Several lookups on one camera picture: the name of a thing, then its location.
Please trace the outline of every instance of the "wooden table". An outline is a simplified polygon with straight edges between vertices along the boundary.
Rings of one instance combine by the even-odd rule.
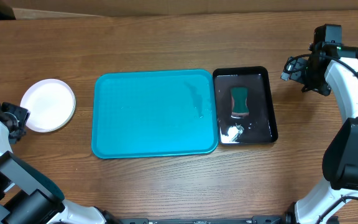
[[[20,103],[35,82],[58,78],[76,95],[71,122],[32,131],[16,155],[66,198],[118,217],[239,218],[282,214],[322,178],[324,151],[341,127],[334,96],[280,79],[307,53],[314,28],[341,24],[358,47],[358,11],[0,21],[0,100]],[[91,151],[94,83],[109,72],[261,65],[269,71],[278,141],[203,156],[101,160]],[[358,202],[341,223],[358,223]]]

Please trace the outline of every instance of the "white plate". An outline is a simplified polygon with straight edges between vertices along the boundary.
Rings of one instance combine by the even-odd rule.
[[[32,85],[24,93],[20,106],[30,111],[26,126],[45,133],[61,128],[70,120],[75,110],[75,96],[66,83],[47,79]]]

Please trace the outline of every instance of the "blue tray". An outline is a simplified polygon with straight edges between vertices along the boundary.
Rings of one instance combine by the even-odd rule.
[[[92,150],[99,158],[204,154],[217,145],[206,70],[109,73],[96,82]]]

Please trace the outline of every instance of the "black tray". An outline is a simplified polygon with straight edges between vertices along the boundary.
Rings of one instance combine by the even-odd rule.
[[[278,138],[269,75],[264,67],[213,73],[221,144],[258,144]]]

